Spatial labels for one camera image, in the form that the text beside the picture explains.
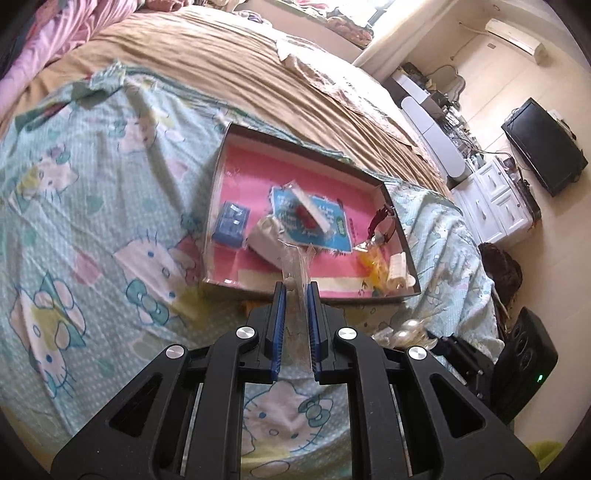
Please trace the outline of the white earring card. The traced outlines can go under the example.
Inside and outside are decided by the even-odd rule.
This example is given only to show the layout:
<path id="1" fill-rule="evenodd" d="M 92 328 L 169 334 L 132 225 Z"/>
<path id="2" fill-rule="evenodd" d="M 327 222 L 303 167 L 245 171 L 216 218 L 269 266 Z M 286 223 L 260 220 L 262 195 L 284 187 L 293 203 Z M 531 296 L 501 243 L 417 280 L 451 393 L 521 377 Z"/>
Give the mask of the white earring card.
<path id="1" fill-rule="evenodd" d="M 294 292 L 297 301 L 304 305 L 311 281 L 310 268 L 315 259 L 315 247 L 291 242 L 287 238 L 286 228 L 273 215 L 259 219 L 247 235 L 245 245 L 266 263 L 280 270 L 287 291 Z"/>

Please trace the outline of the small blue jewelry packet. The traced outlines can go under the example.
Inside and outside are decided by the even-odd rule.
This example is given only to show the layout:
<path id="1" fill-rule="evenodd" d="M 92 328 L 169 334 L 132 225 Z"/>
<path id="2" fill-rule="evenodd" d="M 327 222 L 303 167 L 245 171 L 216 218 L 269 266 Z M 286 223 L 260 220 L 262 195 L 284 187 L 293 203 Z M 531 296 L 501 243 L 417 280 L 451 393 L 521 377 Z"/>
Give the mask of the small blue jewelry packet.
<path id="1" fill-rule="evenodd" d="M 212 240 L 229 248 L 242 248 L 249 213 L 249 208 L 245 206 L 224 202 L 216 219 Z"/>

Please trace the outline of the black speaker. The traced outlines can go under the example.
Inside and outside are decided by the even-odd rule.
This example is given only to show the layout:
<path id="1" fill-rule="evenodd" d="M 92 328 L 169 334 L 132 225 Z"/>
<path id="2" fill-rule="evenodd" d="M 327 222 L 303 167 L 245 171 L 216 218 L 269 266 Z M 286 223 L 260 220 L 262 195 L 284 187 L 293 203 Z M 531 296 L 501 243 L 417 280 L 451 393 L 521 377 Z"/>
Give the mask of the black speaker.
<path id="1" fill-rule="evenodd" d="M 523 307 L 493 369 L 490 409 L 503 423 L 510 424 L 557 362 L 558 352 L 542 320 Z"/>

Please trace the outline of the small cream pearl hair claw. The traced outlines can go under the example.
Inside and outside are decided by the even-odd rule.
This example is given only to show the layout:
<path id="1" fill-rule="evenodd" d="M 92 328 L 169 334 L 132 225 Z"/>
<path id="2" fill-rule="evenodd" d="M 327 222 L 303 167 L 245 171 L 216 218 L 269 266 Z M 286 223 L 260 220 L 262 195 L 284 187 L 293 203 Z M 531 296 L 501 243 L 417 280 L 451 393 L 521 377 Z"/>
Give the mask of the small cream pearl hair claw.
<path id="1" fill-rule="evenodd" d="M 431 338 L 424 322 L 410 319 L 401 323 L 398 328 L 385 327 L 377 331 L 372 338 L 377 344 L 391 349 L 410 349 L 414 346 L 423 347 L 427 350 L 434 348 L 438 338 Z"/>

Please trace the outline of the large cream hair claw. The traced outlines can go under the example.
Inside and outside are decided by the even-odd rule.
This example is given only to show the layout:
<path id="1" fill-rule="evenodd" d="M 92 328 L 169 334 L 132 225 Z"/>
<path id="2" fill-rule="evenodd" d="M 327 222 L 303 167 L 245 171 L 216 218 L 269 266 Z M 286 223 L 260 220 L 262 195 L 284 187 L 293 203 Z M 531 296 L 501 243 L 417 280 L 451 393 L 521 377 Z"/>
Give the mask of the large cream hair claw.
<path id="1" fill-rule="evenodd" d="M 401 252 L 390 257 L 386 285 L 390 291 L 414 287 L 415 277 L 408 269 L 407 254 Z"/>

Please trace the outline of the shallow grey cardboard box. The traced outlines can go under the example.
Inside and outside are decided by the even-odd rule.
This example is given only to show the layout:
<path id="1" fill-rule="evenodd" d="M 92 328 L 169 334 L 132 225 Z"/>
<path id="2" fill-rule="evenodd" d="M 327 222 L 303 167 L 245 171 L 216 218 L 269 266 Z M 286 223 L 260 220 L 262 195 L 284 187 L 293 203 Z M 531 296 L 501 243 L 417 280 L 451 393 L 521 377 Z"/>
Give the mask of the shallow grey cardboard box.
<path id="1" fill-rule="evenodd" d="M 332 225 L 329 235 L 322 234 L 284 186 L 290 181 L 297 182 L 327 215 Z M 280 270 L 247 248 L 245 241 L 242 248 L 233 249 L 212 240 L 218 213 L 226 201 L 250 210 L 245 240 L 259 219 L 273 215 L 286 228 L 291 242 L 315 247 L 311 281 L 318 284 L 324 300 L 386 303 L 421 291 L 400 213 L 383 180 L 320 151 L 231 124 L 215 163 L 202 250 L 202 286 L 210 294 L 263 298 L 281 278 Z M 368 227 L 384 204 L 396 210 L 397 231 L 388 244 L 377 245 L 368 239 Z M 401 252 L 407 254 L 416 284 L 390 291 L 386 285 L 390 257 Z"/>

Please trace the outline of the clear bag of white sticks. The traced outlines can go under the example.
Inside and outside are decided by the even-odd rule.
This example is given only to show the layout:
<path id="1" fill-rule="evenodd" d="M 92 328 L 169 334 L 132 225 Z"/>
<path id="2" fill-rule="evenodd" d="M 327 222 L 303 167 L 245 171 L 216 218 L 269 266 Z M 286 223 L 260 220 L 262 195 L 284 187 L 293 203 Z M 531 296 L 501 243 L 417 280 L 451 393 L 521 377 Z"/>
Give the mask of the clear bag of white sticks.
<path id="1" fill-rule="evenodd" d="M 315 223 L 315 226 L 320 228 L 322 234 L 329 235 L 332 232 L 331 222 L 314 200 L 311 199 L 311 196 L 305 193 L 296 181 L 290 181 L 284 186 L 294 195 L 294 198 L 304 208 L 304 211 L 307 212 L 308 217 Z"/>

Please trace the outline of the white rounded dresser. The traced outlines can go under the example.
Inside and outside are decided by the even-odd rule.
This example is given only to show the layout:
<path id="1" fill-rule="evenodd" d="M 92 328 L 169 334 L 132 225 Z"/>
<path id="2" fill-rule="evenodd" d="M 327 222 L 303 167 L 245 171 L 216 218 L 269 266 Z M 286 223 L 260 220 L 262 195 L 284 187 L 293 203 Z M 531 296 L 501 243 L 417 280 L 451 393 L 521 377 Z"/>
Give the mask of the white rounded dresser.
<path id="1" fill-rule="evenodd" d="M 464 180 L 468 164 L 453 138 L 462 124 L 459 100 L 466 86 L 457 69 L 447 64 L 425 75 L 407 62 L 383 85 L 418 133 L 443 178 L 451 185 Z"/>

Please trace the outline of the Hello Kitty green bedsheet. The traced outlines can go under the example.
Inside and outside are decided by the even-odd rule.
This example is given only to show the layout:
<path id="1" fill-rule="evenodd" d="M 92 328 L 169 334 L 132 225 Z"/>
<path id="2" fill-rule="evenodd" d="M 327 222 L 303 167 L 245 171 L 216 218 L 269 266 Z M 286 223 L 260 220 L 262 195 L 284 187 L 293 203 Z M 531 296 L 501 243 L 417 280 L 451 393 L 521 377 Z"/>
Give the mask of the Hello Kitty green bedsheet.
<path id="1" fill-rule="evenodd" d="M 206 299 L 206 215 L 231 123 L 277 129 L 145 68 L 115 63 L 17 116 L 1 140 L 1 408 L 40 463 L 167 345 L 198 348 L 245 321 Z M 410 319 L 496 361 L 493 282 L 459 209 L 389 178 L 422 292 L 348 306 L 373 334 Z M 346 387 L 315 384 L 287 347 L 280 381 L 245 392 L 242 479 L 350 479 Z"/>

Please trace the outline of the brown bed blanket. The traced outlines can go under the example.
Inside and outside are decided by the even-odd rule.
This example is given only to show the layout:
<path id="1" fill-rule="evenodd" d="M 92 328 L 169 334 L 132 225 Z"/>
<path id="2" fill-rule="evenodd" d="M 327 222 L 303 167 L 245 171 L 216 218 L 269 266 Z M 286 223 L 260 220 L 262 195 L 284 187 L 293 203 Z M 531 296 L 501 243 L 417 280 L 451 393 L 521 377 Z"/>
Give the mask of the brown bed blanket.
<path id="1" fill-rule="evenodd" d="M 280 32 L 221 11 L 188 7 L 135 13 L 42 70 L 13 107 L 33 108 L 63 85 L 115 60 L 142 66 L 256 116 L 297 138 L 338 150 L 356 165 L 435 190 L 450 191 L 388 92 L 328 52 L 326 71 L 357 83 L 370 109 L 346 105 L 280 60 Z"/>

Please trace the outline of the cream right curtain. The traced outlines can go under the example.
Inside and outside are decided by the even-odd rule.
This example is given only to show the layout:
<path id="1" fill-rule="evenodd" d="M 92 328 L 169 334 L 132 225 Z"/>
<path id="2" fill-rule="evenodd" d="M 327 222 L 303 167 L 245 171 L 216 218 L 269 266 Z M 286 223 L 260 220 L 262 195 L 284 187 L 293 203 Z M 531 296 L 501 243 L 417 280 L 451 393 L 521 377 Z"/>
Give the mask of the cream right curtain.
<path id="1" fill-rule="evenodd" d="M 384 81 L 456 4 L 452 0 L 394 1 L 378 20 L 372 42 L 353 66 Z"/>

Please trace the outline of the clothes on window seat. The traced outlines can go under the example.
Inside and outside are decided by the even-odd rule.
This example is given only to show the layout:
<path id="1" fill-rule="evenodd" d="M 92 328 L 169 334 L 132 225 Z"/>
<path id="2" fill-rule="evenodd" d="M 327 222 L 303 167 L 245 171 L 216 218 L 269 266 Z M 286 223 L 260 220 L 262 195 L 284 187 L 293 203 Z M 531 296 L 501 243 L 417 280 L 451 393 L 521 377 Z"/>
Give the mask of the clothes on window seat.
<path id="1" fill-rule="evenodd" d="M 294 5 L 304 13 L 320 19 L 329 30 L 360 48 L 366 48 L 374 39 L 373 29 L 368 23 L 356 23 L 332 1 L 295 1 Z"/>

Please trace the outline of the pink quilt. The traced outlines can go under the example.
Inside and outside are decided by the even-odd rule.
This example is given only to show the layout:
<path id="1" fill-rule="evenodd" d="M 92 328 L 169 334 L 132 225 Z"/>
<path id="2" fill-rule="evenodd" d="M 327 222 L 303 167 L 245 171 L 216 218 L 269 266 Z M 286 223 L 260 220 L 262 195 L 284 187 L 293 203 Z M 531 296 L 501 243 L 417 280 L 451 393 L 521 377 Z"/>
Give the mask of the pink quilt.
<path id="1" fill-rule="evenodd" d="M 1 117 L 49 63 L 88 42 L 132 13 L 140 1 L 67 1 L 29 40 L 1 79 Z"/>

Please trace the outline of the black wall television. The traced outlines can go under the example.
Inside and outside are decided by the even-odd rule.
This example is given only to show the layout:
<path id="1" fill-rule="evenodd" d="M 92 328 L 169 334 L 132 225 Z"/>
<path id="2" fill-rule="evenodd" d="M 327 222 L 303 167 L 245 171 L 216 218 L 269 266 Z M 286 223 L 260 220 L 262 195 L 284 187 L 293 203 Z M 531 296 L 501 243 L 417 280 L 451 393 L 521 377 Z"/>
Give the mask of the black wall television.
<path id="1" fill-rule="evenodd" d="M 577 182 L 588 165 L 571 135 L 533 98 L 512 113 L 502 130 L 552 197 Z"/>

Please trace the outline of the white wall air conditioner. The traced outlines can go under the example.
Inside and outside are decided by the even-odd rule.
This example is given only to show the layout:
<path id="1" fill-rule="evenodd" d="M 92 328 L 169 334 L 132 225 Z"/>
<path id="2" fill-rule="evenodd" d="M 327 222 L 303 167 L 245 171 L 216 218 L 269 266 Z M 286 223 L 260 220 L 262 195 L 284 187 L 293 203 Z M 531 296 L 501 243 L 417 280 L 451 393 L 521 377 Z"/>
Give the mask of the white wall air conditioner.
<path id="1" fill-rule="evenodd" d="M 547 56 L 546 48 L 541 41 L 501 20 L 495 18 L 490 19 L 486 23 L 485 31 L 488 34 L 507 42 L 511 46 L 516 47 L 531 58 L 536 64 L 541 64 Z"/>

